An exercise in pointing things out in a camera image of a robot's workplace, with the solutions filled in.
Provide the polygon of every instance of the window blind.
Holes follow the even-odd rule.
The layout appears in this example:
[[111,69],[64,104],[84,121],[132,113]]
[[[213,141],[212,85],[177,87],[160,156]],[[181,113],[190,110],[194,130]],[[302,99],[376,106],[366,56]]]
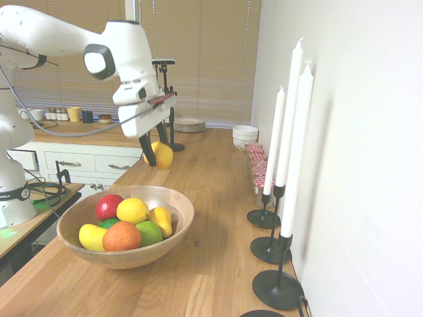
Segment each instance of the window blind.
[[176,59],[167,73],[176,117],[250,124],[260,9],[261,0],[141,0],[153,58]]
[[[109,20],[125,19],[124,0],[7,0],[1,5],[30,7],[96,33],[101,33]],[[117,118],[112,95],[120,86],[119,79],[99,81],[92,77],[82,54],[47,60],[59,66],[46,63],[36,69],[13,71],[15,90],[28,107],[79,106],[93,110],[94,115]]]

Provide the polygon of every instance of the candle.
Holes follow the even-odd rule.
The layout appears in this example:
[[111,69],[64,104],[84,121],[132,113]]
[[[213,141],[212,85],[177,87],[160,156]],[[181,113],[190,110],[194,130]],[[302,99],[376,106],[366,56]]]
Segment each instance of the candle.
[[291,150],[293,120],[295,107],[297,105],[299,74],[303,63],[303,50],[301,40],[298,41],[292,51],[291,71],[289,72],[288,94],[286,96],[284,126],[282,128],[282,139],[280,142],[278,171],[276,172],[276,186],[284,187],[289,166],[289,152]]
[[285,190],[284,216],[280,228],[280,235],[289,238],[292,235],[293,217],[297,205],[298,183],[301,172],[301,161],[307,122],[309,119],[311,87],[313,76],[310,66],[307,65],[299,80],[298,105],[293,126],[291,155],[289,157],[289,172]]
[[263,194],[270,195],[272,190],[273,172],[276,163],[276,154],[278,152],[278,142],[280,136],[280,126],[282,124],[282,116],[284,114],[285,93],[284,89],[280,87],[278,95],[276,96],[275,114],[273,119],[272,136],[270,139],[269,157],[267,160],[266,178],[264,181]]

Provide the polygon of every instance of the white wall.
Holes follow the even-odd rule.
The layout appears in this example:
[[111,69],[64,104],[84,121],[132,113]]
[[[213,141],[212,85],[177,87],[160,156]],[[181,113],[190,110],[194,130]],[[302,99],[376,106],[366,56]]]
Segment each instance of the white wall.
[[423,316],[423,1],[263,0],[266,149],[303,36],[315,82],[292,251],[313,316]]

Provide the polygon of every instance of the red checkered cloth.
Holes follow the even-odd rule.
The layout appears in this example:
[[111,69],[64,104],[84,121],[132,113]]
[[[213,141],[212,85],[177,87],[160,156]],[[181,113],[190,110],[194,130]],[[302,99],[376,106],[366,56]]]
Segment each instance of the red checkered cloth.
[[[258,188],[264,188],[264,181],[266,180],[265,176],[256,177],[254,180],[254,185]],[[272,188],[275,186],[276,180],[272,180]]]
[[263,153],[263,149],[261,147],[247,147],[248,153]]
[[265,160],[252,160],[250,162],[250,165],[252,167],[256,167],[256,166],[267,166],[267,162]]
[[265,176],[266,169],[267,169],[267,166],[260,165],[251,169],[251,174],[257,175],[257,176]]
[[250,153],[249,158],[251,160],[267,160],[267,156],[263,153]]
[[247,143],[247,148],[249,148],[249,147],[260,147],[260,148],[263,148],[263,144],[261,144],[259,142]]

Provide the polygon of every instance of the wooden bowl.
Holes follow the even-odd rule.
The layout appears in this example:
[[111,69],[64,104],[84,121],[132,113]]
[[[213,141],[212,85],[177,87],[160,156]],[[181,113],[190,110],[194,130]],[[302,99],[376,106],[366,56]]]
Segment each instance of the wooden bowl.
[[[136,197],[150,208],[163,206],[172,213],[173,234],[166,240],[129,251],[96,252],[86,250],[79,242],[79,229],[86,223],[99,225],[95,209],[105,195],[117,194],[124,199]],[[156,186],[124,186],[104,190],[86,197],[70,207],[58,223],[59,239],[77,256],[91,263],[111,269],[130,269],[154,262],[172,250],[184,237],[194,219],[191,201],[174,190]]]

